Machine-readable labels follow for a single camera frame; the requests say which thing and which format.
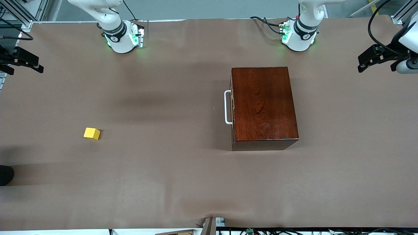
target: white handle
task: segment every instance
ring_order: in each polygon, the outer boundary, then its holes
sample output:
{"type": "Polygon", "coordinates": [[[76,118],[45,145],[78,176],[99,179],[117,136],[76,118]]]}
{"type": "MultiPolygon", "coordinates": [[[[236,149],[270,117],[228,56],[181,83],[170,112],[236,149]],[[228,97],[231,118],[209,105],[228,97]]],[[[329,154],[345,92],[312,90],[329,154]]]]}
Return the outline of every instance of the white handle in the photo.
{"type": "Polygon", "coordinates": [[[231,93],[231,90],[226,90],[224,92],[224,104],[225,104],[225,123],[228,125],[232,125],[232,122],[228,122],[228,111],[227,111],[227,94],[231,93]]]}

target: wooden box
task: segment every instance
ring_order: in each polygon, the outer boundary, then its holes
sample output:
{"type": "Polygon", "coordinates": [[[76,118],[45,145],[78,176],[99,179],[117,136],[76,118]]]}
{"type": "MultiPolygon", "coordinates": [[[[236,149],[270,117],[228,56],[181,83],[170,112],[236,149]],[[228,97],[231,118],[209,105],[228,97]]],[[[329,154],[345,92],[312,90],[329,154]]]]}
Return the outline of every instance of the wooden box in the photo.
{"type": "Polygon", "coordinates": [[[287,67],[233,68],[227,92],[233,151],[283,150],[299,140],[287,67]]]}

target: box lid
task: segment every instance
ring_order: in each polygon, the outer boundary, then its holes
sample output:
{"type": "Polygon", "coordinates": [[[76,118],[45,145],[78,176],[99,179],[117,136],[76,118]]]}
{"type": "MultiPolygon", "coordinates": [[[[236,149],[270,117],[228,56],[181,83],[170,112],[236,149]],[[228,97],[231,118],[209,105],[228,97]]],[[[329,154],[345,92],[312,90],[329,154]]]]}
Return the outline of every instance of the box lid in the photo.
{"type": "Polygon", "coordinates": [[[287,67],[232,68],[236,141],[299,139],[287,67]]]}

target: cable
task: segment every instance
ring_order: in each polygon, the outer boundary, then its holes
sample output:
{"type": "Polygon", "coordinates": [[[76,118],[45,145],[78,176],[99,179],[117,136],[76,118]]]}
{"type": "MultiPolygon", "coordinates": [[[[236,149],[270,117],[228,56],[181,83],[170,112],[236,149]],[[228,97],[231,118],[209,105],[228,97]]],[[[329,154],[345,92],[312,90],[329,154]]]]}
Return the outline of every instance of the cable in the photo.
{"type": "Polygon", "coordinates": [[[7,12],[6,8],[4,8],[3,6],[0,6],[0,18],[3,18],[3,16],[5,14],[10,14],[9,12],[7,12]]]}
{"type": "Polygon", "coordinates": [[[288,232],[296,233],[297,235],[303,235],[300,232],[296,232],[295,230],[290,229],[290,228],[283,228],[283,229],[286,230],[286,231],[288,231],[288,232]]]}
{"type": "Polygon", "coordinates": [[[113,10],[112,8],[109,8],[109,10],[111,10],[111,11],[113,11],[114,13],[116,13],[116,14],[118,14],[118,15],[119,15],[119,12],[117,12],[117,11],[113,10]]]}
{"type": "Polygon", "coordinates": [[[373,231],[371,231],[371,232],[366,232],[366,233],[363,233],[363,234],[365,234],[365,235],[369,235],[370,233],[377,232],[377,231],[379,231],[379,230],[384,230],[385,232],[392,232],[392,233],[396,233],[396,234],[398,234],[398,235],[404,235],[404,233],[402,233],[402,232],[398,232],[398,231],[396,231],[396,230],[392,230],[392,229],[388,229],[388,228],[384,228],[384,227],[382,227],[382,228],[378,228],[378,229],[376,229],[376,230],[373,230],[373,231]]]}
{"type": "Polygon", "coordinates": [[[275,27],[279,27],[280,26],[280,25],[277,25],[277,24],[273,24],[273,23],[267,22],[266,20],[264,21],[262,18],[260,18],[258,16],[250,17],[250,19],[257,19],[257,20],[263,22],[264,24],[268,24],[268,25],[275,26],[275,27]]]}
{"type": "Polygon", "coordinates": [[[277,227],[277,228],[274,228],[274,229],[279,231],[279,233],[277,233],[276,231],[273,231],[274,235],[279,235],[279,234],[281,234],[281,233],[285,233],[285,234],[287,234],[287,235],[293,235],[293,234],[288,233],[288,232],[286,232],[286,231],[280,231],[280,229],[283,229],[283,228],[281,228],[281,227],[277,227]]]}
{"type": "Polygon", "coordinates": [[[132,13],[132,11],[130,10],[130,8],[128,7],[128,5],[125,3],[125,0],[123,0],[123,4],[125,4],[126,8],[128,8],[129,12],[131,13],[133,20],[138,20],[135,15],[132,13]]]}
{"type": "Polygon", "coordinates": [[[261,22],[263,22],[264,24],[267,24],[267,26],[271,29],[271,31],[273,31],[273,32],[275,32],[275,33],[277,33],[277,34],[280,34],[280,35],[285,35],[285,33],[282,33],[282,32],[277,32],[276,30],[274,30],[273,28],[272,28],[272,26],[275,26],[275,27],[279,27],[279,25],[278,24],[273,24],[273,23],[270,23],[270,22],[268,22],[267,21],[267,19],[264,17],[263,19],[261,19],[260,17],[257,17],[257,16],[253,16],[253,17],[250,17],[250,19],[257,19],[257,20],[260,20],[261,22]]]}
{"type": "Polygon", "coordinates": [[[372,34],[372,30],[371,30],[371,26],[372,26],[372,21],[373,21],[373,19],[375,18],[375,16],[376,16],[376,14],[377,14],[377,12],[384,6],[384,5],[386,5],[388,2],[390,2],[390,1],[392,1],[392,0],[386,0],[384,3],[382,3],[380,6],[378,6],[377,8],[376,8],[376,10],[375,10],[375,12],[373,13],[373,15],[372,15],[372,17],[370,18],[370,20],[369,20],[369,24],[367,25],[367,31],[369,32],[369,36],[370,36],[370,38],[373,40],[373,41],[375,41],[375,43],[377,43],[379,46],[381,46],[381,47],[383,47],[383,48],[385,48],[386,50],[388,50],[388,51],[390,51],[390,52],[392,52],[392,53],[395,53],[395,54],[397,54],[397,55],[399,55],[399,56],[404,56],[404,54],[402,54],[402,53],[399,53],[399,52],[397,52],[397,51],[395,51],[395,50],[392,50],[392,49],[390,49],[389,47],[387,47],[387,46],[385,46],[385,45],[383,45],[381,42],[379,42],[374,36],[373,36],[373,34],[372,34]]]}
{"type": "Polygon", "coordinates": [[[3,18],[0,18],[1,21],[3,21],[4,23],[8,24],[9,26],[11,26],[12,28],[15,28],[17,30],[19,30],[21,33],[25,34],[26,36],[28,36],[29,38],[18,38],[18,37],[10,37],[10,36],[1,36],[1,38],[3,39],[16,39],[16,40],[26,40],[26,41],[31,41],[33,40],[33,37],[31,35],[29,35],[27,32],[23,31],[21,28],[18,28],[14,25],[12,25],[11,23],[9,23],[9,21],[7,20],[3,20],[3,18]]]}

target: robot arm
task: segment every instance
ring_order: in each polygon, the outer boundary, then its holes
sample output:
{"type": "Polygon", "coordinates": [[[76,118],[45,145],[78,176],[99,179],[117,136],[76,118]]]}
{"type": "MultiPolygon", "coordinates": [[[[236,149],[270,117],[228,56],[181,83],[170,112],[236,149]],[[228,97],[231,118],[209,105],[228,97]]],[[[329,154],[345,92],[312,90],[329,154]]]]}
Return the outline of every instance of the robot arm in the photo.
{"type": "Polygon", "coordinates": [[[122,0],[68,0],[90,14],[104,32],[107,44],[117,53],[127,53],[139,45],[138,25],[122,20],[114,10],[122,0]]]}
{"type": "Polygon", "coordinates": [[[375,44],[359,55],[359,72],[368,67],[386,61],[396,61],[390,67],[400,74],[418,73],[418,12],[408,25],[393,37],[392,42],[385,47],[375,44]]]}
{"type": "Polygon", "coordinates": [[[314,43],[316,31],[325,16],[324,5],[339,4],[348,0],[299,0],[302,12],[297,19],[283,23],[282,43],[293,51],[304,51],[314,43]]]}

